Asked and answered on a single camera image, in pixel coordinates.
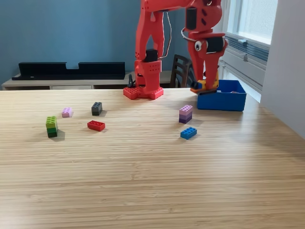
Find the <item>green lego brick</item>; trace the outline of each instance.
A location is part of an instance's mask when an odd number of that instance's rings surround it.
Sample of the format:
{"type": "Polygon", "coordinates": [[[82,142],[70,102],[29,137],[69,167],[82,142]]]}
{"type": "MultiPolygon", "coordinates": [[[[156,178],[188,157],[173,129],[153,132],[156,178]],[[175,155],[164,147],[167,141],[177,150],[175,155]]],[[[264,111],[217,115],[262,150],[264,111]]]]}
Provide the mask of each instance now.
{"type": "Polygon", "coordinates": [[[55,132],[57,132],[57,128],[48,128],[47,132],[48,132],[48,134],[55,133],[55,132]]]}
{"type": "Polygon", "coordinates": [[[57,137],[57,132],[54,133],[48,133],[48,137],[57,137]]]}
{"type": "Polygon", "coordinates": [[[57,128],[57,119],[55,116],[47,117],[46,127],[47,129],[57,128]]]}

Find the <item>red lego brick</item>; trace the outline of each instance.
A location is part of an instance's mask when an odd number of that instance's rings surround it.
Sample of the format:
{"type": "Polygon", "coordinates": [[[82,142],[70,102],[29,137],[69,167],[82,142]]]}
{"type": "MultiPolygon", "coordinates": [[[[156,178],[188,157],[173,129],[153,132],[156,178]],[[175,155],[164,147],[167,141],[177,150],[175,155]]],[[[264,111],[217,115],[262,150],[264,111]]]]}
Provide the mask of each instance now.
{"type": "Polygon", "coordinates": [[[102,131],[106,127],[105,123],[100,123],[97,121],[91,121],[87,124],[87,126],[89,129],[96,131],[102,131]]]}
{"type": "Polygon", "coordinates": [[[139,91],[138,88],[124,88],[124,95],[128,97],[129,99],[137,99],[137,98],[150,98],[152,100],[155,100],[162,96],[164,94],[163,88],[159,87],[157,91],[151,94],[144,94],[139,91]]]}
{"type": "Polygon", "coordinates": [[[129,99],[136,99],[138,98],[138,88],[124,88],[124,95],[129,99]]]}

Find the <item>window frame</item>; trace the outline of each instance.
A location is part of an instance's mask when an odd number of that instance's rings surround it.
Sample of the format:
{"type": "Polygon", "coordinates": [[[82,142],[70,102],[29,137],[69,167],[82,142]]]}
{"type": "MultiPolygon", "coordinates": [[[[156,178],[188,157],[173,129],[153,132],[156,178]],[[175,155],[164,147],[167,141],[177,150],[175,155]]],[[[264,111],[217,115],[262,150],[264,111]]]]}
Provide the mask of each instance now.
{"type": "Polygon", "coordinates": [[[257,40],[253,40],[236,33],[228,32],[228,31],[237,31],[238,24],[241,16],[241,6],[243,0],[225,0],[224,6],[224,23],[223,23],[223,31],[227,36],[233,37],[237,40],[246,40],[254,45],[259,45],[263,48],[270,48],[270,44],[260,42],[257,40]]]}

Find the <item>dark green lego brick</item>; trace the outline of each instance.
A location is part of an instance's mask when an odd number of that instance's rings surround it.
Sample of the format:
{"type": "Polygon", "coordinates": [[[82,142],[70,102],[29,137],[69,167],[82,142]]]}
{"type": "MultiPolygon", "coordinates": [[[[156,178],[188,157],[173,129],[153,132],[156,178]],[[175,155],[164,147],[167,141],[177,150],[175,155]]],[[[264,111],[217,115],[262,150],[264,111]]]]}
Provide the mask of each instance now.
{"type": "Polygon", "coordinates": [[[47,132],[48,132],[48,134],[55,133],[55,132],[57,132],[57,128],[48,128],[47,132]]]}
{"type": "Polygon", "coordinates": [[[48,133],[48,137],[57,137],[57,132],[54,133],[48,133]]]}

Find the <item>wooden chair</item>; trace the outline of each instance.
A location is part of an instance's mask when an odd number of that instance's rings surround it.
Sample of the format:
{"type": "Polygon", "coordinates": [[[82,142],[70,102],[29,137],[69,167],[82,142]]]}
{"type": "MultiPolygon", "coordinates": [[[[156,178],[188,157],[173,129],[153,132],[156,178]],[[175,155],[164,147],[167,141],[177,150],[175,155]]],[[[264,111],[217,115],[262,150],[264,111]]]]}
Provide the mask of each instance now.
{"type": "Polygon", "coordinates": [[[170,88],[176,87],[176,80],[178,81],[178,88],[188,87],[188,85],[191,85],[192,82],[195,81],[192,61],[180,55],[175,55],[173,59],[170,88]]]}

